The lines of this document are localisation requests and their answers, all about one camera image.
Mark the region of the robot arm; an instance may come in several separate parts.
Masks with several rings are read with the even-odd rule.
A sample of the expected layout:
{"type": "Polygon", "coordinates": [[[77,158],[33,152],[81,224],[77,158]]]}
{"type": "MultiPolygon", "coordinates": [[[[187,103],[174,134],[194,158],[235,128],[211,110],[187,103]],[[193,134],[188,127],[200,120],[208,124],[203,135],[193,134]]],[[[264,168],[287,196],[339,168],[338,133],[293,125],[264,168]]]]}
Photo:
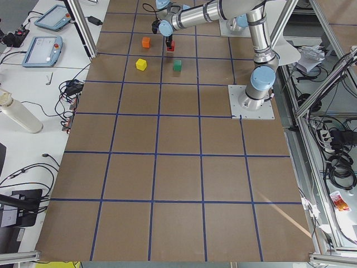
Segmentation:
{"type": "Polygon", "coordinates": [[[254,70],[239,104],[248,111],[257,111],[273,86],[278,67],[278,56],[272,49],[267,24],[266,1],[209,1],[189,7],[171,1],[156,1],[160,23],[158,30],[169,38],[175,31],[217,20],[227,21],[246,15],[254,50],[254,70]]]}

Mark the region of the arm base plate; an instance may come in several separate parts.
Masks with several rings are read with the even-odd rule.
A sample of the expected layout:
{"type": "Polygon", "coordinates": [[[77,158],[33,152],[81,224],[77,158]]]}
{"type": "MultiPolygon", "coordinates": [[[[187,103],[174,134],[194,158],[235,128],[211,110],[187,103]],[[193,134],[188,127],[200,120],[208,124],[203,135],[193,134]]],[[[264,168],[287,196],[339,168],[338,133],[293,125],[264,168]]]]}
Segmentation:
{"type": "Polygon", "coordinates": [[[246,85],[228,85],[232,119],[274,120],[274,111],[269,94],[261,100],[249,99],[246,85]]]}
{"type": "Polygon", "coordinates": [[[249,27],[239,26],[235,18],[219,21],[219,27],[221,36],[250,38],[249,27]]]}

